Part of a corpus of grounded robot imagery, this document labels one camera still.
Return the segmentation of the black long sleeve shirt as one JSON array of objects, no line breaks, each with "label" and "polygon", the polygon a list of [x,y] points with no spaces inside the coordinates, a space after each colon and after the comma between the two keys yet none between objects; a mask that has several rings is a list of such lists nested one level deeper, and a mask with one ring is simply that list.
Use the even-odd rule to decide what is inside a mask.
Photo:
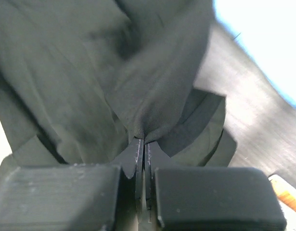
[{"label": "black long sleeve shirt", "polygon": [[210,0],[0,0],[1,169],[108,163],[132,138],[227,166],[226,100],[193,82]]}]

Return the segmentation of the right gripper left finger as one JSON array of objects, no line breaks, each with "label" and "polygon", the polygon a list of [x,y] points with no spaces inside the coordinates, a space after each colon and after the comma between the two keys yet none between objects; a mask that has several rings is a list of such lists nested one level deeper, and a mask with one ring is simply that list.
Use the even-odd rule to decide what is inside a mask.
[{"label": "right gripper left finger", "polygon": [[0,182],[0,231],[136,231],[142,214],[143,141],[108,164],[50,165],[34,137]]}]

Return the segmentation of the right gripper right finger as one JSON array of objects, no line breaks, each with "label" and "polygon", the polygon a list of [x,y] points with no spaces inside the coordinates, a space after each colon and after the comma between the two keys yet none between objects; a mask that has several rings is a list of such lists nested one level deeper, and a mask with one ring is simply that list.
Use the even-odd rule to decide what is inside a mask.
[{"label": "right gripper right finger", "polygon": [[156,231],[283,231],[267,176],[249,167],[187,167],[145,146],[145,192]]}]

